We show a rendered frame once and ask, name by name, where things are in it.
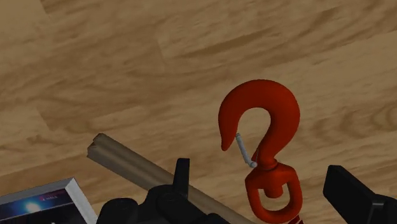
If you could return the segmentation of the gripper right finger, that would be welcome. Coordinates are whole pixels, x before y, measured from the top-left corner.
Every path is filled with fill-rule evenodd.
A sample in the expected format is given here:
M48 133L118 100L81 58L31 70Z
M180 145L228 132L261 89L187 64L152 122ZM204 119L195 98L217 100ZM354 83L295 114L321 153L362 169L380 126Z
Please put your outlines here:
M374 193L341 165L329 165L323 195L347 224L397 224L397 199Z

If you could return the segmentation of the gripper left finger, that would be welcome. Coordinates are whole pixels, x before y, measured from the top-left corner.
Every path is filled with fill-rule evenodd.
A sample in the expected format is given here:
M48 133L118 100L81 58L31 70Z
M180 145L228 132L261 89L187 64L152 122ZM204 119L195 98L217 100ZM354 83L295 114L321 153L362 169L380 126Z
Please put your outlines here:
M171 185L150 188L142 204L131 198L107 201L96 224L230 224L206 214L188 200L190 160L179 158Z

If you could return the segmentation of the tan wooden bar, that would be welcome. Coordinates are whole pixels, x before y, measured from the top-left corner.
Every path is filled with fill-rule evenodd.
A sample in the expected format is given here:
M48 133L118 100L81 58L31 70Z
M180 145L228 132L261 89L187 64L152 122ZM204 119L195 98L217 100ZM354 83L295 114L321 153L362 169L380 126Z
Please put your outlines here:
M173 174L128 147L100 133L87 148L87 157L145 190L172 183ZM189 186L190 202L205 213L214 212L231 224L256 224L204 192Z

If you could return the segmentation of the red hook with swivel eye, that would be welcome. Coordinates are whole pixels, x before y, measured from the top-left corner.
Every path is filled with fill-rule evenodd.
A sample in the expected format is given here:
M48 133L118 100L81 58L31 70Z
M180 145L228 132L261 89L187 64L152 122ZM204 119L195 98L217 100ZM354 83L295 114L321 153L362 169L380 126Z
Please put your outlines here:
M257 218L269 224L281 224L295 218L303 204L300 182L294 168L282 164L275 156L292 140L300 122L295 96L285 86L271 80L251 80L238 85L223 99L218 113L221 149L226 151L235 139L239 120L249 109L262 108L270 115L270 125L260 141L253 159L257 166L245 178L247 197ZM288 204L278 210L262 206L259 191L275 199L289 190Z

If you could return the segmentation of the book with dark blue cover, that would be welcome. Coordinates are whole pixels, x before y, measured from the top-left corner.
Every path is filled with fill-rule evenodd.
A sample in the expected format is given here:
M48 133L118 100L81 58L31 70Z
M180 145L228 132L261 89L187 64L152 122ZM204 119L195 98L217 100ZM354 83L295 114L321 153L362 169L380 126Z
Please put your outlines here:
M0 224L96 224L74 178L0 196Z

